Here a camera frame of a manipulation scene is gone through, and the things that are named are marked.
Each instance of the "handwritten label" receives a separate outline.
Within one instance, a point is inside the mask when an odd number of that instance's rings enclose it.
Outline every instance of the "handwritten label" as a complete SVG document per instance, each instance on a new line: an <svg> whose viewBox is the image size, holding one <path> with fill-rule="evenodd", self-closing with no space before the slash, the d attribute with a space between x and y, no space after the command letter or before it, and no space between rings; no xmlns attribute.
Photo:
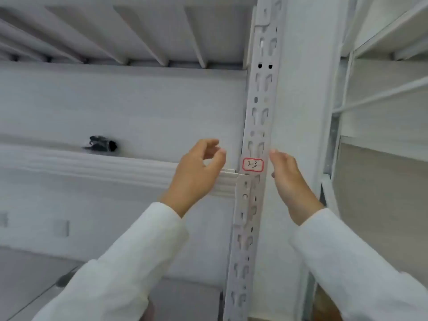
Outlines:
<svg viewBox="0 0 428 321"><path fill-rule="evenodd" d="M245 159L243 159L242 168L245 171L262 172L265 168L265 162L262 159L246 157Z"/></svg>

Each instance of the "perforated metal post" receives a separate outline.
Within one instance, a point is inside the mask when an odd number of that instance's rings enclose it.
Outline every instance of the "perforated metal post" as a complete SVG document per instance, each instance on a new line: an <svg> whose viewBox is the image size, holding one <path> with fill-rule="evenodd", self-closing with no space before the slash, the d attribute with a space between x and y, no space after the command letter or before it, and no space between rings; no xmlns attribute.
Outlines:
<svg viewBox="0 0 428 321"><path fill-rule="evenodd" d="M251 178L248 210L235 207L223 321L248 318L265 193L287 0L258 0L240 173Z"/></svg>

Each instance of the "metal shelving unit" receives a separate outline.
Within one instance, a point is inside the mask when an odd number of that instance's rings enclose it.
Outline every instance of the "metal shelving unit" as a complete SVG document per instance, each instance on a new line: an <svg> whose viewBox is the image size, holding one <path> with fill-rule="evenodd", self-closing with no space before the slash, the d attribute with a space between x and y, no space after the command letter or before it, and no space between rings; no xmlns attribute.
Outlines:
<svg viewBox="0 0 428 321"><path fill-rule="evenodd" d="M79 65L247 69L238 173L213 194L235 198L224 321L248 318L287 0L0 0L0 59ZM175 163L0 145L0 165L165 188Z"/></svg>

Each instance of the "white shirt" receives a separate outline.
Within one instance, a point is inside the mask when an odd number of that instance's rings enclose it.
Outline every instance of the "white shirt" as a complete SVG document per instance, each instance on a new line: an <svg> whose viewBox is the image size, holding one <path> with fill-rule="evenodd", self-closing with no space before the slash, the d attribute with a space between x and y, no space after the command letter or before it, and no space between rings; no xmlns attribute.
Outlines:
<svg viewBox="0 0 428 321"><path fill-rule="evenodd" d="M170 207L151 204L33 321L139 320L150 290L187 238L184 222ZM428 320L427 289L395 270L330 210L305 221L291 243L345 320Z"/></svg>

